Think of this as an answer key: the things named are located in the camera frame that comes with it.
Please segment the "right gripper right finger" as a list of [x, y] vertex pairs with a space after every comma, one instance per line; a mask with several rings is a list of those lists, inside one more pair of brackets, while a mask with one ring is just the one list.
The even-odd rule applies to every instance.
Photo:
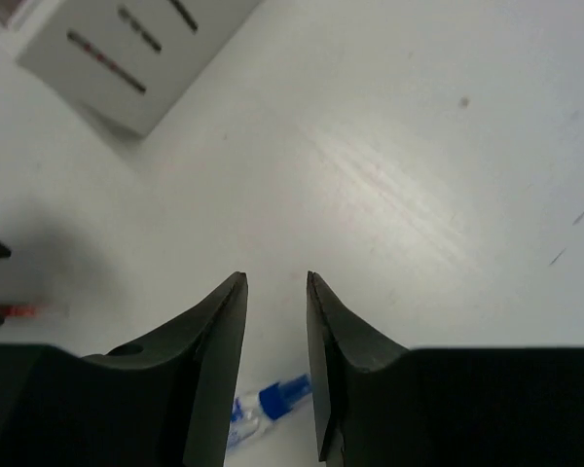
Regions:
[[393, 461], [391, 366], [407, 349], [352, 312], [315, 271], [307, 275], [307, 331], [319, 460]]

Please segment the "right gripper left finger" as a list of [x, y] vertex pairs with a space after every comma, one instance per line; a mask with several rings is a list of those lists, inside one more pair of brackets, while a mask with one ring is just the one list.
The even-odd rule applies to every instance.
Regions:
[[144, 376], [162, 395], [160, 466], [220, 466], [225, 457], [245, 330], [248, 281], [236, 271], [201, 302], [155, 330], [88, 361]]

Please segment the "red gel pen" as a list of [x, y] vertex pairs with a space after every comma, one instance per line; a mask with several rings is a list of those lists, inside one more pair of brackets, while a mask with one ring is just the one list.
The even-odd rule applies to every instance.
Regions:
[[40, 305], [0, 305], [7, 318], [33, 317], [44, 311]]

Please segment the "clear blue spray bottle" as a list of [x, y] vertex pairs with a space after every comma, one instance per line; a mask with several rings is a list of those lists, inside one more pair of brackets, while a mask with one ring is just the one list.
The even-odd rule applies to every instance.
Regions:
[[227, 452], [263, 437], [283, 418], [311, 399], [309, 374], [280, 380], [258, 391], [237, 395], [233, 401]]

